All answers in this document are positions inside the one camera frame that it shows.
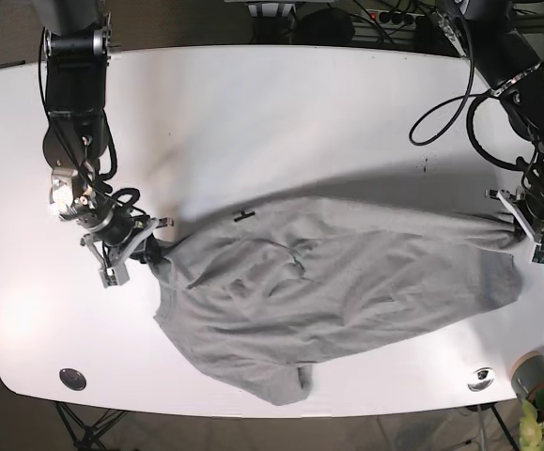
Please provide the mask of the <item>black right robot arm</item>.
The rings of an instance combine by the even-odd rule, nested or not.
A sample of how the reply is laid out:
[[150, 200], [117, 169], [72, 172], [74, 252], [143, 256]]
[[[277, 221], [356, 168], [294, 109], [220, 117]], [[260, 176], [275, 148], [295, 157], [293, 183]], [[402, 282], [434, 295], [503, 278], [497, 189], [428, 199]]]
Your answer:
[[136, 188], [114, 190], [117, 150], [105, 112], [111, 16], [101, 1], [36, 1], [42, 25], [38, 82], [48, 128], [42, 150], [51, 167], [50, 205], [85, 230], [81, 245], [100, 263], [105, 287], [128, 282], [126, 262], [157, 264], [154, 236], [170, 226], [137, 208]]

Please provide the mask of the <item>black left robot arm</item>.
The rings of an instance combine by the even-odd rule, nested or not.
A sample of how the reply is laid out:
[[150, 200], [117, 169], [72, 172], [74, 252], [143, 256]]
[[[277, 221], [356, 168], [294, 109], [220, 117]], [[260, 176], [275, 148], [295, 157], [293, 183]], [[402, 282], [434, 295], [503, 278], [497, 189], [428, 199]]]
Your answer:
[[[510, 1], [439, 1], [438, 25], [469, 61], [471, 76], [480, 74], [487, 91], [470, 89], [459, 96], [458, 114], [466, 116], [470, 144], [485, 161], [521, 173], [521, 196], [502, 194], [520, 228], [544, 247], [544, 66], [539, 55], [514, 25]], [[503, 161], [485, 150], [474, 131], [474, 116], [486, 100], [504, 108], [514, 132], [533, 147], [530, 160]]]

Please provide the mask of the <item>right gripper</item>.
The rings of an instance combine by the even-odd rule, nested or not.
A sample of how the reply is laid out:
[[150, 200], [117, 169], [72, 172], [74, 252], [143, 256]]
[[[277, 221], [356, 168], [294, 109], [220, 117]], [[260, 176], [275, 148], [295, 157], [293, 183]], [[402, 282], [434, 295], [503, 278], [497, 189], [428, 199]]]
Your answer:
[[173, 220], [156, 218], [137, 208], [137, 189], [114, 191], [107, 175], [89, 167], [83, 172], [57, 167], [51, 182], [51, 207], [61, 220], [85, 230], [80, 244], [99, 261], [100, 268], [126, 267], [129, 259], [141, 264], [162, 261], [162, 248], [154, 232], [171, 226]]

